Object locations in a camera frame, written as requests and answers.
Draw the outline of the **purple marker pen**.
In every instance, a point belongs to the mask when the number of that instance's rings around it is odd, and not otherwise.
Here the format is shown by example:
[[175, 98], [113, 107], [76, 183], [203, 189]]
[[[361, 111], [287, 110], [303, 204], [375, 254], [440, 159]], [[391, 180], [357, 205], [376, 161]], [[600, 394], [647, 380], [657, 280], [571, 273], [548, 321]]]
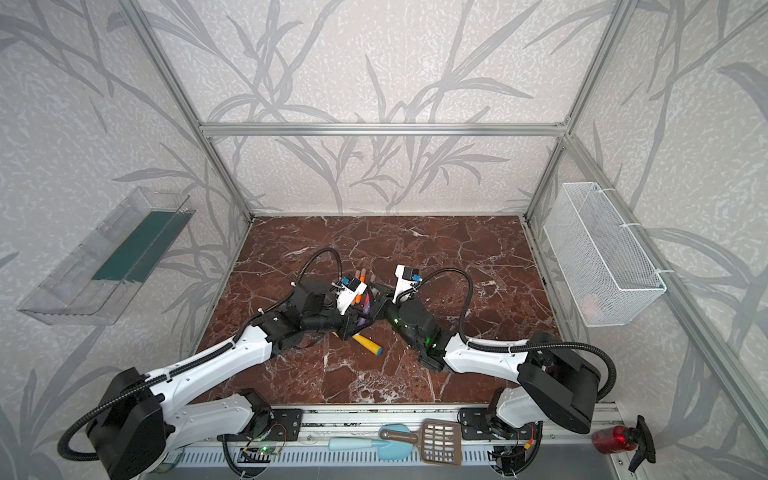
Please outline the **purple marker pen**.
[[371, 297], [367, 296], [362, 302], [362, 310], [358, 317], [357, 326], [364, 328], [367, 325], [371, 325], [374, 322], [374, 314], [372, 312]]

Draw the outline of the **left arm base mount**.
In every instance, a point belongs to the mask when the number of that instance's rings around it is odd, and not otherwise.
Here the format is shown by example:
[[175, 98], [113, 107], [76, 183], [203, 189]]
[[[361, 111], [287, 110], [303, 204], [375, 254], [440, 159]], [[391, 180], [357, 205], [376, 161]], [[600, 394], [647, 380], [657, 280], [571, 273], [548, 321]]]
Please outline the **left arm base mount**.
[[241, 431], [249, 439], [275, 442], [298, 440], [304, 411], [299, 408], [274, 409], [255, 390], [240, 391], [250, 403], [252, 416]]

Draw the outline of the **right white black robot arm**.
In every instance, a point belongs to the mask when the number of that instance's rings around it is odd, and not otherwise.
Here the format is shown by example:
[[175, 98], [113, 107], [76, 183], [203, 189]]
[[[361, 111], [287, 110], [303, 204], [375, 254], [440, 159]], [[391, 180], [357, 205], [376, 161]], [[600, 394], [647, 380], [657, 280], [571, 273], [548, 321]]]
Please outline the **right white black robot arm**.
[[575, 348], [547, 332], [530, 340], [464, 342], [441, 330], [417, 298], [396, 300], [377, 291], [364, 302], [376, 320], [387, 321], [417, 352], [418, 361], [438, 373], [482, 374], [514, 383], [497, 390], [486, 417], [498, 432], [550, 420], [571, 432], [591, 429], [600, 396], [600, 371]]

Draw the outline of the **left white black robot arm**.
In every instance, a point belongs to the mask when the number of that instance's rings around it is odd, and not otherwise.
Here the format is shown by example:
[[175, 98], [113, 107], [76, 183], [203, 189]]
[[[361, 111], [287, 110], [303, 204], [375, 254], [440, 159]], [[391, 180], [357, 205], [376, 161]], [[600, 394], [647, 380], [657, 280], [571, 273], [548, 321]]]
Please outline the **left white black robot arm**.
[[306, 280], [277, 308], [249, 320], [230, 339], [147, 375], [120, 373], [89, 421], [86, 434], [112, 479], [132, 479], [158, 466], [173, 450], [217, 437], [262, 432], [273, 422], [270, 405], [248, 388], [229, 397], [198, 397], [238, 373], [297, 346], [307, 332], [342, 338], [363, 322], [354, 309], [367, 286], [353, 278], [337, 286]]

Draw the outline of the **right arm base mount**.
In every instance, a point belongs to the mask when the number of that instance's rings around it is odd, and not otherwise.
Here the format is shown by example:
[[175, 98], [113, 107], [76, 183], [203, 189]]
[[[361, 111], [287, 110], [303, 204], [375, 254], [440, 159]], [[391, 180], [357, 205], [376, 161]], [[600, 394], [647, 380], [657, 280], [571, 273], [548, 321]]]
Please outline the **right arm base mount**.
[[532, 440], [535, 436], [532, 424], [515, 428], [503, 422], [495, 413], [505, 388], [494, 392], [487, 407], [465, 407], [458, 413], [463, 440]]

